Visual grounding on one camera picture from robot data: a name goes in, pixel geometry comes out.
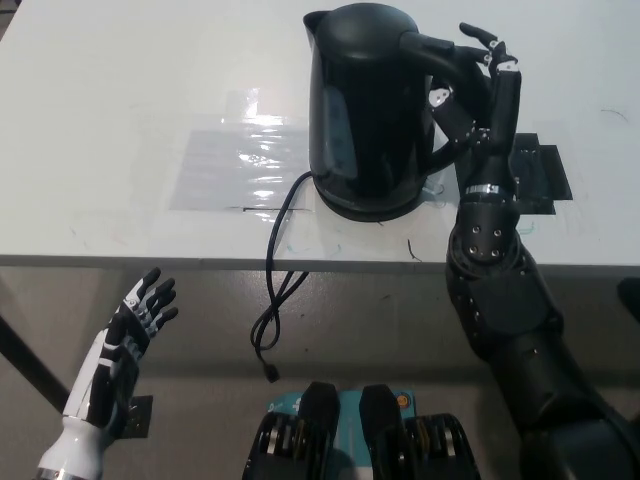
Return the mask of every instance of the white robotic arm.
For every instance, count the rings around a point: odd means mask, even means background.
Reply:
[[[175,307],[162,310],[176,297],[175,281],[150,289],[158,278],[158,268],[146,274],[96,336],[67,400],[64,430],[42,456],[36,480],[102,478],[104,451],[127,423],[138,362],[151,339],[178,314]]]

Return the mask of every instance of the black cable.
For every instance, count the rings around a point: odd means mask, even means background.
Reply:
[[[258,360],[262,362],[262,366],[264,368],[264,374],[267,377],[269,382],[276,382],[280,378],[280,374],[278,373],[278,369],[275,365],[267,363],[264,358],[262,358],[262,352],[266,350],[271,350],[276,343],[278,343],[278,339],[280,338],[280,312],[278,309],[280,306],[295,292],[302,282],[304,282],[305,278],[309,275],[309,272],[302,272],[302,274],[298,277],[298,279],[291,285],[291,287],[287,290],[287,286],[293,278],[293,274],[295,272],[287,272],[287,275],[284,277],[284,281],[280,288],[278,289],[278,293],[276,294],[273,289],[273,251],[275,250],[276,240],[278,238],[278,230],[280,230],[280,225],[282,224],[282,220],[289,210],[289,205],[295,196],[298,187],[302,182],[304,182],[307,178],[311,176],[311,172],[306,172],[300,175],[298,179],[293,182],[291,186],[291,190],[287,194],[284,202],[282,202],[282,207],[280,207],[280,211],[278,212],[278,216],[276,217],[276,221],[273,224],[273,228],[271,229],[271,237],[269,237],[269,244],[267,246],[267,258],[266,258],[266,276],[267,276],[267,290],[269,291],[269,300],[271,301],[271,305],[264,311],[260,317],[253,324],[253,328],[251,329],[251,345],[256,351],[256,356]],[[268,345],[262,345],[262,337],[264,336],[264,332],[267,329],[267,326],[271,322],[271,320],[275,323],[275,333],[273,335],[273,339],[269,342]]]

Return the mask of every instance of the black electric kettle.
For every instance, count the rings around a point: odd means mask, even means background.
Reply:
[[[426,177],[464,153],[453,142],[433,151],[429,91],[451,88],[479,127],[487,122],[477,52],[419,34],[387,5],[313,12],[304,24],[313,52],[309,162],[320,196],[353,220],[404,215]]]

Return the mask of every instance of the metal rod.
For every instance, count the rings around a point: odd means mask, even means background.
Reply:
[[[0,353],[58,412],[64,411],[69,390],[0,316]]]

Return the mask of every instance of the concrete floor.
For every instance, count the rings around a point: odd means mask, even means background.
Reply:
[[[95,333],[139,273],[1,268],[0,312],[71,385]],[[518,478],[518,437],[467,346],[442,276],[312,274],[282,309],[281,341],[268,358],[283,379],[270,385],[249,344],[267,304],[264,274],[166,273],[177,280],[181,313],[141,365],[136,393],[155,397],[150,435],[109,449],[106,480],[240,478],[265,405],[313,379],[341,389],[377,382],[413,388],[419,413],[458,416],[483,478]],[[619,306],[616,282],[549,279],[576,359],[631,417],[640,405],[640,325]],[[60,433],[60,418],[3,358],[0,405],[2,478],[30,478]]]

